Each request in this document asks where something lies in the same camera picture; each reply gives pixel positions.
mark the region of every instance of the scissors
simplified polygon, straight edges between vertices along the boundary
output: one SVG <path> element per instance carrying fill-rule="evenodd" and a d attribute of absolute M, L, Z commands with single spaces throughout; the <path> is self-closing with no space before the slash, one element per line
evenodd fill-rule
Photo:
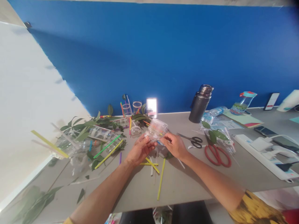
<path fill-rule="evenodd" d="M 231 167 L 231 159 L 230 159 L 229 155 L 228 155 L 222 148 L 220 148 L 220 147 L 216 147 L 216 146 L 212 143 L 212 141 L 208 138 L 208 136 L 206 135 L 206 133 L 205 133 L 205 136 L 206 136 L 206 139 L 207 139 L 207 141 L 208 141 L 208 145 L 205 147 L 205 155 L 206 155 L 206 157 L 208 158 L 208 160 L 209 160 L 211 163 L 213 163 L 214 165 L 216 165 L 216 166 L 223 165 L 224 167 Z M 208 152 L 207 152 L 208 148 L 210 149 L 210 151 L 212 152 L 212 154 L 215 156 L 217 162 L 213 161 L 213 160 L 209 157 Z M 223 163 L 222 159 L 220 158 L 219 151 L 222 152 L 222 153 L 226 156 L 226 158 L 227 158 L 227 160 L 228 160 L 228 163 L 227 163 L 227 164 L 224 164 L 224 163 Z"/>
<path fill-rule="evenodd" d="M 189 139 L 192 143 L 192 145 L 196 148 L 202 148 L 202 145 L 200 143 L 202 143 L 202 139 L 199 138 L 199 137 L 192 137 L 192 138 L 189 138 L 189 137 L 186 137 L 180 133 L 177 133 L 178 136 L 181 136 L 183 138 L 186 138 L 186 139 Z"/>

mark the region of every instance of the blue wall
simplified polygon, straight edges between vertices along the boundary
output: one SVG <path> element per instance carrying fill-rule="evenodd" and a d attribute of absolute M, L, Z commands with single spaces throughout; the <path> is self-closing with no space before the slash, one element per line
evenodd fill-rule
<path fill-rule="evenodd" d="M 158 98 L 159 112 L 189 111 L 201 84 L 208 106 L 231 107 L 243 91 L 278 104 L 299 82 L 295 8 L 10 0 L 87 110 Z"/>

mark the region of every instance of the forearm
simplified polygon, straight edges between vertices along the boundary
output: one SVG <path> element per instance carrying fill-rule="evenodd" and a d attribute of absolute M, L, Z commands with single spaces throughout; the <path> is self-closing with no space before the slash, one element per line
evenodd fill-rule
<path fill-rule="evenodd" d="M 237 208 L 244 195 L 244 189 L 240 185 L 200 161 L 192 154 L 182 158 L 182 161 L 202 179 L 215 198 L 228 211 L 233 211 Z"/>
<path fill-rule="evenodd" d="M 70 216 L 73 223 L 105 223 L 133 169 L 131 163 L 121 163 L 73 212 Z"/>

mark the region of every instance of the stainless steel lid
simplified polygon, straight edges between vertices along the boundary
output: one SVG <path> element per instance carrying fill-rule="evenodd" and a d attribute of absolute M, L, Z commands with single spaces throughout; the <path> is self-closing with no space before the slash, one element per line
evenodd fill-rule
<path fill-rule="evenodd" d="M 213 89 L 214 89 L 213 86 L 204 84 L 204 85 L 201 85 L 201 86 L 200 86 L 200 88 L 199 88 L 199 92 L 202 92 L 202 93 L 205 93 L 205 94 L 211 94 L 212 91 L 213 91 Z"/>

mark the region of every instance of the power strip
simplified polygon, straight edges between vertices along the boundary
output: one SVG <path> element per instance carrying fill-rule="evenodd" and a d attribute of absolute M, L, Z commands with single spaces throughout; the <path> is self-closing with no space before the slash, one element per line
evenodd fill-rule
<path fill-rule="evenodd" d="M 299 177 L 299 175 L 292 169 L 287 172 L 282 171 L 276 164 L 283 164 L 281 161 L 275 157 L 271 160 L 263 156 L 262 152 L 257 151 L 253 148 L 250 143 L 252 140 L 246 135 L 233 135 L 233 139 L 239 143 L 246 151 L 253 155 L 261 164 L 263 164 L 268 170 L 270 170 L 275 176 L 281 180 L 285 180 L 288 183 L 293 183 L 292 179 Z"/>

